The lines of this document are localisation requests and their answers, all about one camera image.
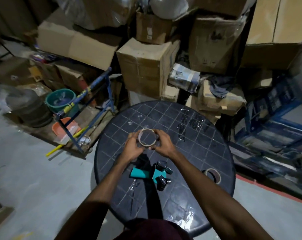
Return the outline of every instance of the blue metal rack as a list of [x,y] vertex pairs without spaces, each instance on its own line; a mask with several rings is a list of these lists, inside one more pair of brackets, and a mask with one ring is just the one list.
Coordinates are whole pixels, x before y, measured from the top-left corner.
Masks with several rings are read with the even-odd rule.
[[[79,96],[77,96],[74,100],[72,100],[64,109],[59,111],[58,113],[55,113],[53,115],[54,119],[59,123],[59,125],[63,128],[65,133],[70,137],[73,144],[77,147],[77,149],[84,153],[81,146],[79,146],[78,142],[81,140],[81,138],[87,133],[87,131],[94,125],[94,123],[98,120],[98,118],[106,111],[108,107],[111,107],[112,112],[114,113],[114,101],[112,97],[112,91],[111,91],[111,82],[109,79],[110,72],[112,71],[112,68],[109,67],[104,73],[102,73],[101,76],[99,76],[97,79],[95,79],[90,86],[88,86]],[[107,87],[108,93],[109,93],[109,101],[103,109],[93,118],[93,120],[89,123],[88,127],[83,131],[83,133],[77,137],[74,138],[72,134],[67,129],[67,126],[87,107],[95,98],[95,96],[92,96],[92,98],[85,103],[85,105],[71,118],[69,119],[65,124],[61,121],[61,118],[63,118],[76,104],[78,104],[89,92],[91,92],[97,84],[105,80],[105,84],[103,84],[98,91],[101,89],[104,89]]]

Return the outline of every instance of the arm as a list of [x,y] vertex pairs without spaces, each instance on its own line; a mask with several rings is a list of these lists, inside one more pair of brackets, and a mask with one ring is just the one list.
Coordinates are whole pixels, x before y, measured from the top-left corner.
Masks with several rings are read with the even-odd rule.
[[122,173],[129,162],[143,152],[143,148],[137,147],[138,134],[139,131],[129,134],[123,152],[112,169],[64,224],[56,236],[56,240],[81,239],[83,237],[85,239],[97,239]]
[[221,239],[272,239],[235,199],[174,147],[169,135],[162,130],[154,131],[159,135],[161,146],[153,149],[173,161]]

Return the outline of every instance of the right hand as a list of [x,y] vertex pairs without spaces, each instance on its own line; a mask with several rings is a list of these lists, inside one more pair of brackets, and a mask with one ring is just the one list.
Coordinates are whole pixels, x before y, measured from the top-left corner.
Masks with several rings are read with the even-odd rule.
[[177,149],[173,145],[170,136],[161,129],[153,129],[159,136],[160,146],[152,146],[151,148],[163,157],[172,159],[177,154]]

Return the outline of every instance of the tape roll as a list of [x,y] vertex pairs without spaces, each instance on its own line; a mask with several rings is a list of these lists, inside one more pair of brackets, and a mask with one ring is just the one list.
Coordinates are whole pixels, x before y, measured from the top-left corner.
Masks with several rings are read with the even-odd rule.
[[221,183],[221,175],[219,174],[219,172],[217,170],[215,170],[214,168],[209,168],[207,170],[205,170],[204,174],[206,176],[208,176],[208,173],[211,173],[214,177],[214,182],[216,184]]
[[[152,136],[154,137],[154,142],[152,142],[152,144],[149,144],[149,145],[148,145],[148,144],[145,144],[145,143],[143,143],[143,142],[141,142],[141,137],[142,137],[143,133],[150,133],[150,134],[152,134]],[[156,133],[154,132],[153,129],[148,129],[148,128],[142,129],[142,130],[140,131],[140,133],[139,133],[137,139],[138,139],[138,141],[140,142],[140,144],[141,144],[142,146],[148,148],[148,147],[153,146],[153,145],[156,143]]]

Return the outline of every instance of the grid pattern tabletop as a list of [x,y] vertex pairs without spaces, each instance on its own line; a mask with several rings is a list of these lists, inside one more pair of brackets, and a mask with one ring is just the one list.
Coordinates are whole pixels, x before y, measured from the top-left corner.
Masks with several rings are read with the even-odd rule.
[[[95,152],[97,183],[111,169],[123,151],[130,132],[143,128],[161,129],[173,144],[201,171],[214,168],[221,175],[219,184],[233,196],[235,169],[233,157],[222,135],[204,116],[181,104],[149,101],[136,104],[114,117],[104,129]],[[172,182],[163,191],[147,180],[129,178],[133,167],[148,170],[159,160],[173,170]],[[110,209],[123,223],[135,218],[163,218],[175,222],[192,237],[210,228],[210,224],[176,166],[155,151],[145,150],[121,176]]]

